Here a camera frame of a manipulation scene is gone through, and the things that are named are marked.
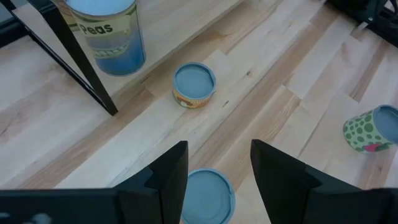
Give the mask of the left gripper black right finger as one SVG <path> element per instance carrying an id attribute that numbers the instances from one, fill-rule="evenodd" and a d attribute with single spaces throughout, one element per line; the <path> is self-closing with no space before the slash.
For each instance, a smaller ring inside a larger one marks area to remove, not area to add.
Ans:
<path id="1" fill-rule="evenodd" d="M 362 190 L 254 139 L 251 164 L 271 223 L 397 224 L 397 189 Z"/>

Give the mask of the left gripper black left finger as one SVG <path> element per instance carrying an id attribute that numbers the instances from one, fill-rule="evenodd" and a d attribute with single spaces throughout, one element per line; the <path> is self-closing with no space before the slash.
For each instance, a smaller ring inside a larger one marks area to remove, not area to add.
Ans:
<path id="1" fill-rule="evenodd" d="M 1 223 L 179 223 L 188 142 L 110 188 L 2 190 Z"/>

